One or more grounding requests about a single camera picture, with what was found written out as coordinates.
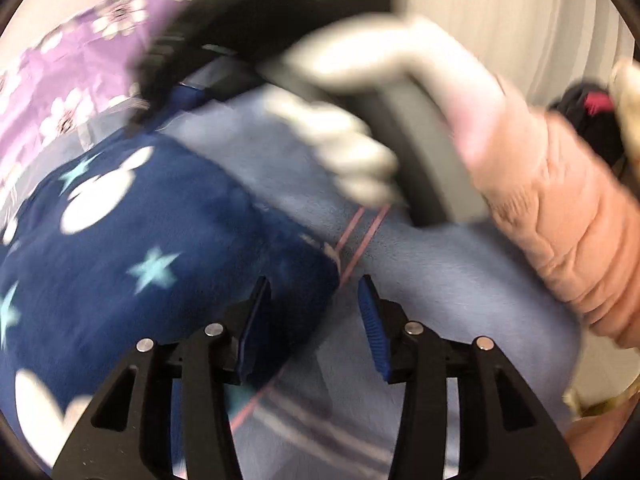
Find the white gloved right hand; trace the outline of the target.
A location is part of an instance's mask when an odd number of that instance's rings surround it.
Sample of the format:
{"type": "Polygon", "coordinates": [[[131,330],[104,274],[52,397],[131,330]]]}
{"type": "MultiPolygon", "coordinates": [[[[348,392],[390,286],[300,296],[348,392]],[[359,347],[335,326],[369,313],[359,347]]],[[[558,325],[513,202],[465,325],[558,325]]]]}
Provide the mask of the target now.
{"type": "Polygon", "coordinates": [[[313,32],[267,66],[265,106],[314,151],[336,188],[368,208],[397,204],[399,157],[351,96],[408,77],[442,113],[466,168],[483,157],[506,107],[498,79],[428,18],[366,14],[313,32]]]}

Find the pink sleeved right forearm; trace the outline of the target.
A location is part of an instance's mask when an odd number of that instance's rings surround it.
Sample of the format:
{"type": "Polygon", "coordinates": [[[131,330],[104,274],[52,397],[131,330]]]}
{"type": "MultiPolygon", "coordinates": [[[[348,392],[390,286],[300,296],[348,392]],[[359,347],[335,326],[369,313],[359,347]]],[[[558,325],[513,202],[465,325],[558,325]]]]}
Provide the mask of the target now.
{"type": "Polygon", "coordinates": [[[500,81],[503,110],[472,181],[498,228],[599,336],[639,344],[639,203],[559,114],[500,81]]]}

